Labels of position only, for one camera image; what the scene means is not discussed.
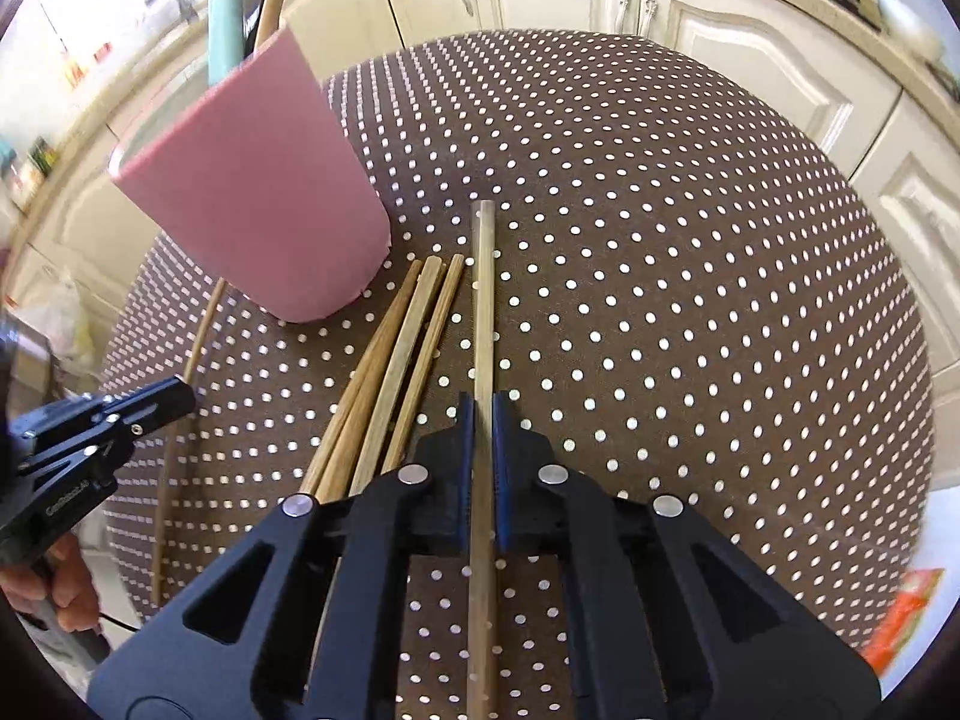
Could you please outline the left hand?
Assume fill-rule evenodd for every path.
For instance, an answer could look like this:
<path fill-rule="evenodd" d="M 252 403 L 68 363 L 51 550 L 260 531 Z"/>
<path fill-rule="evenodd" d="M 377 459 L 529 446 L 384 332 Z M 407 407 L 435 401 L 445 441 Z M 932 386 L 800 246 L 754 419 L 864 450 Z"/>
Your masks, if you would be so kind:
<path fill-rule="evenodd" d="M 75 533 L 65 533 L 47 551 L 51 578 L 41 578 L 29 566 L 3 567 L 2 590 L 14 611 L 36 613 L 49 600 L 65 632 L 91 631 L 99 626 L 99 596 Z"/>

